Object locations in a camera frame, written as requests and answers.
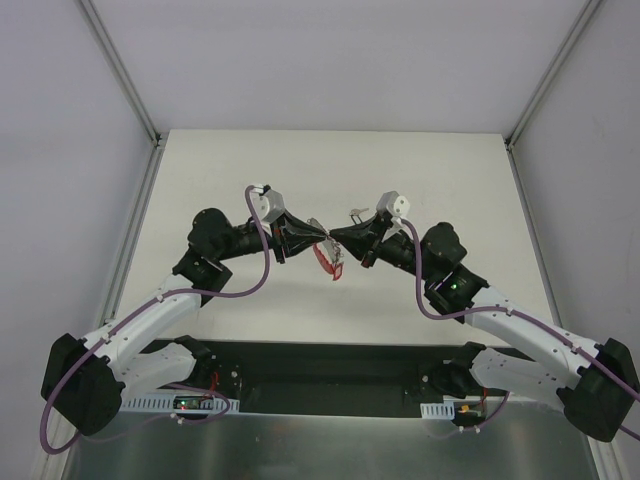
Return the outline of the red handled key organizer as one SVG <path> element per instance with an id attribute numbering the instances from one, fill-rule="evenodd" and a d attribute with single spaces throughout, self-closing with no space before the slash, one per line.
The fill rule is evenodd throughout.
<path id="1" fill-rule="evenodd" d="M 327 239 L 324 242 L 318 243 L 312 247 L 312 251 L 316 260 L 322 267 L 322 269 L 332 278 L 332 266 L 343 263 L 344 255 L 338 242 L 329 236 L 328 231 L 321 225 L 321 223 L 311 217 L 307 220 L 309 224 L 322 228 L 326 232 Z"/>

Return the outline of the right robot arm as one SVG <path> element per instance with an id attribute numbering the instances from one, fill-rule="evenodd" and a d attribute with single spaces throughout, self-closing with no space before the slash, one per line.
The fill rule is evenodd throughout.
<path id="1" fill-rule="evenodd" d="M 454 319 L 520 352 L 512 358 L 477 347 L 471 359 L 450 369 L 457 392 L 485 387 L 536 400 L 601 442 L 623 430 L 639 401 L 630 350 L 613 338 L 598 342 L 522 311 L 463 265 L 467 251 L 451 224 L 440 222 L 419 236 L 408 220 L 376 214 L 330 235 L 366 268 L 382 260 L 414 274 L 416 302 L 427 318 Z"/>

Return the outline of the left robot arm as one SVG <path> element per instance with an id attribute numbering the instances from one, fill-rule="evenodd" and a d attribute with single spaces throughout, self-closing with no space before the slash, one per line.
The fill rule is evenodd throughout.
<path id="1" fill-rule="evenodd" d="M 181 381 L 191 389 L 204 387 L 211 355 L 195 339 L 179 337 L 153 353 L 146 347 L 213 298 L 226 297 L 232 273 L 225 260 L 263 253 L 283 262 L 326 238 L 321 228 L 288 211 L 267 224 L 249 220 L 238 226 L 219 209 L 199 212 L 186 253 L 140 307 L 81 338 L 65 334 L 54 342 L 41 387 L 46 406 L 40 427 L 47 428 L 57 411 L 79 434 L 91 436 L 138 395 Z"/>

